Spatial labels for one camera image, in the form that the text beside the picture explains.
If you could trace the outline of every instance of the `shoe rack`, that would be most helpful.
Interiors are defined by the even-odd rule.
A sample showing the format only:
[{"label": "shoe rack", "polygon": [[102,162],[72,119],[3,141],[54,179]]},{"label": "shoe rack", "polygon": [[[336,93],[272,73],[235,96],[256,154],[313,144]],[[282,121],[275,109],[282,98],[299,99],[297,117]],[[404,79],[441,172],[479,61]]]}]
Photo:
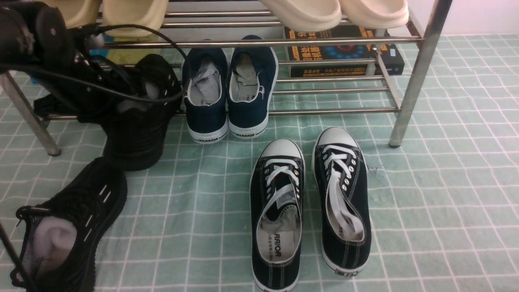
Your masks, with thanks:
[{"label": "shoe rack", "polygon": [[[453,0],[435,0],[429,22],[425,31],[419,29],[417,20],[410,11],[409,22],[407,28],[411,36],[391,36],[385,37],[385,30],[377,30],[375,36],[371,38],[361,37],[343,37],[343,38],[327,38],[327,39],[263,39],[263,40],[240,40],[240,41],[199,41],[199,42],[180,42],[177,43],[181,48],[234,48],[234,47],[290,47],[290,46],[326,46],[326,45],[372,45],[371,57],[366,59],[345,59],[333,61],[283,61],[279,62],[280,66],[302,66],[309,63],[315,65],[343,65],[343,64],[367,64],[365,76],[344,76],[344,77],[320,77],[320,78],[287,78],[279,79],[277,83],[323,83],[323,82],[355,82],[355,81],[377,81],[381,86],[376,87],[357,87],[357,88],[334,88],[334,89],[293,89],[293,90],[275,90],[275,96],[286,95],[308,95],[308,94],[349,94],[349,93],[363,93],[363,92],[385,92],[388,96],[390,107],[377,108],[335,108],[335,109],[316,109],[316,110],[284,110],[271,111],[270,115],[325,115],[325,114],[365,114],[365,113],[395,113],[397,119],[389,139],[389,146],[398,148],[402,144],[405,131],[411,119],[413,109],[420,94],[422,85],[431,64],[436,45],[440,38],[445,20],[447,18],[450,5]],[[269,26],[283,26],[278,20],[263,20],[263,21],[248,21],[248,17],[272,17],[273,14],[268,10],[257,11],[218,11],[218,12],[168,12],[166,18],[189,18],[193,19],[191,22],[168,22],[162,25],[163,29],[185,29],[185,28],[251,28]],[[199,18],[210,18],[214,21],[200,22],[196,21]],[[240,21],[218,21],[222,17],[243,18]],[[347,19],[343,19],[340,25],[351,24]],[[382,44],[403,44],[415,43],[419,49],[416,58],[413,72],[409,80],[408,87],[403,97],[399,96],[392,78],[377,52],[377,45]],[[105,48],[109,49],[142,49],[142,48],[171,48],[168,43],[107,43]],[[375,74],[375,65],[378,64],[381,69],[381,75]],[[30,126],[40,143],[51,156],[60,154],[60,149],[56,142],[47,131],[47,126],[50,121],[73,121],[74,116],[51,116],[45,120],[37,117],[27,101],[26,97],[16,84],[13,77],[9,74],[0,76],[0,86],[3,87],[6,94],[10,97],[14,106],[18,109],[22,117]]]}]

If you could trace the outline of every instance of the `slipper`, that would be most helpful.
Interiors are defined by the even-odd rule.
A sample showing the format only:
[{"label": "slipper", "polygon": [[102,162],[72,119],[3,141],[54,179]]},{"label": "slipper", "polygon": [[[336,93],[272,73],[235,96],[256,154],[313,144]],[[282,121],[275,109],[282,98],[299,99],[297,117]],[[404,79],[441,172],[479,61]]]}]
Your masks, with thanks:
[{"label": "slipper", "polygon": [[409,21],[407,0],[339,0],[349,21],[367,29],[390,29]]},{"label": "slipper", "polygon": [[[164,22],[169,0],[104,0],[103,25],[138,24],[159,30]],[[114,37],[145,37],[151,33],[132,28],[106,32]]]},{"label": "slipper", "polygon": [[95,23],[101,0],[39,0],[50,7],[57,7],[67,28]]},{"label": "slipper", "polygon": [[336,27],[342,18],[338,0],[259,0],[279,21],[298,32]]}]

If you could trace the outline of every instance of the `wall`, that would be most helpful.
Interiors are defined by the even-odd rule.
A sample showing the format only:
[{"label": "wall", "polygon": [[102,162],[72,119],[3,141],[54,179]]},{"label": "wall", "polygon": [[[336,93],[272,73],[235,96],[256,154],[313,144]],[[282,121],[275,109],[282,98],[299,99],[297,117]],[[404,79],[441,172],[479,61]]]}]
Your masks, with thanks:
[{"label": "wall", "polygon": [[[434,0],[408,0],[409,6],[414,12],[420,26],[425,28],[429,19]],[[212,3],[170,3],[170,10],[196,11],[203,7],[203,11],[225,10],[256,10],[265,9],[258,1],[244,2],[212,2]],[[493,34],[493,33],[517,33],[519,34],[519,0],[453,0],[453,4],[446,21],[444,34]],[[198,21],[210,21],[211,19],[197,19]],[[393,35],[402,35],[405,29],[390,31]],[[184,29],[175,30],[173,37],[176,41],[216,39],[234,40],[247,34],[254,33],[263,38],[280,38],[280,28],[253,28],[253,29]]]}]

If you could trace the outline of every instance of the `navy blue sneaker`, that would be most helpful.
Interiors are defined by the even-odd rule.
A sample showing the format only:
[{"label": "navy blue sneaker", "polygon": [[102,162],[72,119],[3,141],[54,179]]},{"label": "navy blue sneaker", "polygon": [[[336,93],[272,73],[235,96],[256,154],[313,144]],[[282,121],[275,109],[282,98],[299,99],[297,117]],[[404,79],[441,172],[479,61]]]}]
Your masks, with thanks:
[{"label": "navy blue sneaker", "polygon": [[189,51],[182,65],[182,82],[187,127],[197,143],[213,144],[227,134],[226,79],[227,58],[222,49]]},{"label": "navy blue sneaker", "polygon": [[[243,39],[261,39],[248,35]],[[279,63],[272,48],[234,50],[229,77],[229,129],[238,138],[259,136],[268,123],[268,106],[278,78]]]}]

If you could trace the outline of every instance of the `green tile floor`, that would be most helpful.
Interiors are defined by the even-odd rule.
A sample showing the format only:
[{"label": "green tile floor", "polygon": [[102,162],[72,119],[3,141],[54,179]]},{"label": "green tile floor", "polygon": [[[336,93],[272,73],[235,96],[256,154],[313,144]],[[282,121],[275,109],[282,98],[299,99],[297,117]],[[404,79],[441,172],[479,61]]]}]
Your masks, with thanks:
[{"label": "green tile floor", "polygon": [[[395,80],[403,91],[417,49],[401,49],[406,71]],[[280,72],[287,74],[286,68]],[[15,78],[31,99],[44,94],[27,76]],[[294,86],[339,84],[277,88]],[[271,104],[382,105],[389,105],[382,94],[276,96]],[[200,146],[185,121],[175,118],[162,160],[127,174],[128,201],[98,248],[97,291],[258,291],[249,258],[252,165],[275,138],[294,140],[309,160],[316,137],[329,126],[350,131],[369,163],[372,253],[352,279],[325,266],[318,194],[308,179],[294,291],[518,291],[519,36],[442,38],[399,149],[387,146],[394,120],[392,114],[276,117],[252,141],[227,137]],[[46,155],[6,95],[0,96],[0,220],[17,248],[24,227],[15,229],[15,210],[61,190],[101,154],[105,141],[93,125],[52,122],[49,130],[63,149],[60,157]],[[1,292],[15,291],[11,269],[0,249]]]}]

